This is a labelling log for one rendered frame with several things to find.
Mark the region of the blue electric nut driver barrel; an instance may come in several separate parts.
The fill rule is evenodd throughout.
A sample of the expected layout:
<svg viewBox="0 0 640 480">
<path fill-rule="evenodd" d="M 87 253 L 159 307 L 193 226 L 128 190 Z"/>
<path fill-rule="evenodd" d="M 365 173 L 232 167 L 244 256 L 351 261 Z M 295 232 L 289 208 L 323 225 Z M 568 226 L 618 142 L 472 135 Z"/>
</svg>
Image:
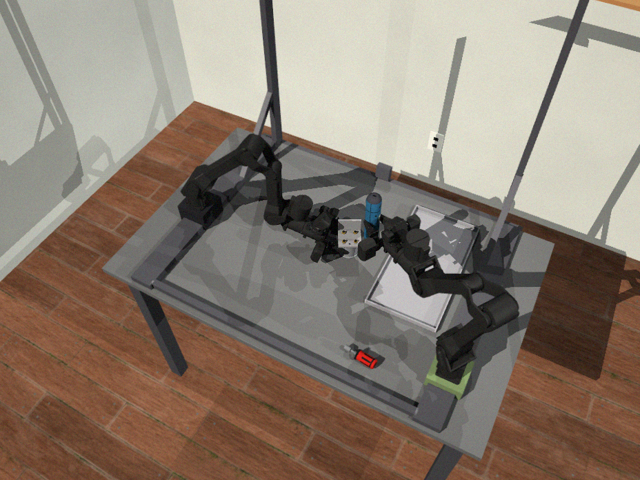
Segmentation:
<svg viewBox="0 0 640 480">
<path fill-rule="evenodd" d="M 375 229 L 379 230 L 381 216 L 381 195 L 372 192 L 366 198 L 366 217 L 365 220 Z M 364 227 L 364 238 L 368 238 L 366 228 Z"/>
</svg>

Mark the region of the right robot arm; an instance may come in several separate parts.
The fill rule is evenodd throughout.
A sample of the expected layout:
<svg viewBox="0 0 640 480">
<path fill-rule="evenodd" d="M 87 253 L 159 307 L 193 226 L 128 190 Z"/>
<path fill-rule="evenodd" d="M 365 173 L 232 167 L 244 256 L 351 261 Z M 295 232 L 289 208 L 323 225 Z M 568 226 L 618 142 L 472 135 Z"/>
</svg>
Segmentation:
<svg viewBox="0 0 640 480">
<path fill-rule="evenodd" d="M 258 162 L 263 153 L 268 165 L 263 166 Z M 255 172 L 260 172 L 266 177 L 267 204 L 263 218 L 272 225 L 282 225 L 301 234 L 306 219 L 313 206 L 312 199 L 307 195 L 292 195 L 291 199 L 283 199 L 281 162 L 275 157 L 271 146 L 259 135 L 249 134 L 237 147 L 226 156 L 210 165 L 197 166 L 190 175 L 184 189 L 183 196 L 188 197 L 186 205 L 202 211 L 212 200 L 207 191 L 211 190 L 217 179 L 238 166 L 248 166 Z M 212 181 L 213 180 L 213 181 Z M 290 201 L 291 200 L 291 201 Z M 290 206 L 289 206 L 290 204 Z M 313 224 L 308 227 L 317 235 L 328 228 L 334 216 L 331 209 L 321 206 L 319 216 L 312 216 Z"/>
</svg>

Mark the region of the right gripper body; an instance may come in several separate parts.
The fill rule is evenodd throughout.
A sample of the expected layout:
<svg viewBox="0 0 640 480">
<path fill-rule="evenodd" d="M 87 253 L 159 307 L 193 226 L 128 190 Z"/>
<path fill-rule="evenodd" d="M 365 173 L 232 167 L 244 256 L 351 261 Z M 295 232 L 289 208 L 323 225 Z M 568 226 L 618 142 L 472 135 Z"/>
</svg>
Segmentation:
<svg viewBox="0 0 640 480">
<path fill-rule="evenodd" d="M 312 217 L 311 217 L 311 218 L 310 218 L 310 217 L 308 217 L 308 218 L 307 218 L 306 223 L 305 223 L 305 225 L 304 225 L 304 227 L 303 227 L 303 230 L 301 231 L 301 234 L 303 234 L 303 238 L 310 237 L 311 239 L 316 240 L 316 241 L 315 241 L 315 243 L 317 243 L 317 242 L 318 242 L 318 243 L 315 245 L 315 247 L 314 247 L 314 249 L 313 249 L 314 251 L 312 251 L 313 253 L 312 253 L 312 254 L 311 254 L 311 256 L 310 256 L 310 258 L 312 259 L 312 261 L 313 261 L 313 262 L 316 262 L 316 263 L 318 263 L 318 261 L 320 260 L 321 255 L 323 254 L 323 252 L 324 252 L 324 250 L 325 250 L 325 248 L 326 248 L 326 246 L 327 246 L 327 244 L 328 244 L 328 242 L 326 241 L 326 238 L 327 238 L 327 236 L 328 236 L 328 233 L 329 233 L 329 231 L 330 231 L 330 230 L 332 231 L 332 229 L 334 228 L 334 225 L 335 225 L 335 223 L 336 223 L 336 221 L 337 221 L 335 218 L 337 217 L 337 215 L 338 215 L 338 213 L 339 213 L 339 209 L 331 208 L 331 210 L 332 210 L 332 211 L 331 211 L 331 213 L 330 213 L 330 214 L 332 214 L 332 215 L 334 216 L 334 218 L 332 219 L 330 226 L 329 226 L 328 228 L 324 229 L 324 230 L 326 230 L 326 231 L 325 231 L 325 232 L 324 232 L 324 230 L 322 231 L 321 236 L 319 236 L 319 235 L 315 234 L 315 233 L 314 233 L 314 232 L 313 232 L 313 231 L 308 227 L 308 224 L 309 224 L 309 223 L 313 224 L 313 222 L 314 222 L 314 220 L 312 219 Z M 323 236 L 323 238 L 322 238 L 322 236 Z"/>
</svg>

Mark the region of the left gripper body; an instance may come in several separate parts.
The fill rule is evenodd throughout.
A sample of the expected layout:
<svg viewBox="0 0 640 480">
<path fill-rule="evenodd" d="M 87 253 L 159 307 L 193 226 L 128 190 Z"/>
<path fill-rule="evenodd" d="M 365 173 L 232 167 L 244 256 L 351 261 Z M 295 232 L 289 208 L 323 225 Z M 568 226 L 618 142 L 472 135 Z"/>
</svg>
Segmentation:
<svg viewBox="0 0 640 480">
<path fill-rule="evenodd" d="M 412 229 L 416 229 L 416 228 L 419 229 L 421 225 L 421 220 L 416 214 L 408 217 L 406 222 L 407 222 L 408 232 Z M 397 263 L 399 256 L 404 251 L 405 242 L 400 244 L 401 248 L 397 250 L 396 248 L 391 248 L 390 246 L 385 244 L 383 242 L 383 239 L 379 238 L 378 236 L 375 236 L 373 238 L 368 237 L 358 243 L 357 256 L 358 258 L 360 258 L 360 260 L 367 261 L 375 257 L 376 251 L 378 251 L 382 246 L 384 247 L 383 251 L 385 253 L 389 253 L 393 258 L 393 262 Z"/>
</svg>

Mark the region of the white shallow rectangular tray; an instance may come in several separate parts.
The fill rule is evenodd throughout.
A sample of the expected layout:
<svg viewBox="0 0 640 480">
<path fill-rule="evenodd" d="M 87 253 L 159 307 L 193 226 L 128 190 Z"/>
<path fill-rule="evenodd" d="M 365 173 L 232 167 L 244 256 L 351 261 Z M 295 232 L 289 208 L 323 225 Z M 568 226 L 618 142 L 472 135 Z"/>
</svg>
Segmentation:
<svg viewBox="0 0 640 480">
<path fill-rule="evenodd" d="M 429 256 L 437 256 L 441 269 L 461 274 L 480 227 L 416 205 L 411 216 L 421 219 L 420 229 L 430 236 Z M 365 303 L 436 332 L 451 294 L 421 298 L 412 289 L 408 274 L 388 256 Z"/>
</svg>

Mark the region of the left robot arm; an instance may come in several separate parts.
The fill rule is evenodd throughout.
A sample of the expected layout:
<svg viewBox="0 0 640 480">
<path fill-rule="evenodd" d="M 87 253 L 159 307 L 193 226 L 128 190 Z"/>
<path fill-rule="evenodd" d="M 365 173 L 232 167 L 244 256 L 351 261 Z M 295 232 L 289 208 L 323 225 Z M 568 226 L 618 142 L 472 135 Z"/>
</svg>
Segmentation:
<svg viewBox="0 0 640 480">
<path fill-rule="evenodd" d="M 473 347 L 475 337 L 482 332 L 492 332 L 516 319 L 519 316 L 519 304 L 503 286 L 486 280 L 478 272 L 444 273 L 437 256 L 429 256 L 429 234 L 418 228 L 408 232 L 406 221 L 399 217 L 385 222 L 381 236 L 385 244 L 397 250 L 405 242 L 404 251 L 397 263 L 408 274 L 412 289 L 417 295 L 426 298 L 437 293 L 461 294 L 466 299 L 468 312 L 474 319 L 464 327 L 460 323 L 443 332 L 436 342 L 438 363 L 435 374 L 459 385 L 467 363 L 477 358 Z M 434 267 L 425 271 L 430 266 Z M 480 290 L 495 298 L 477 306 L 472 294 Z"/>
</svg>

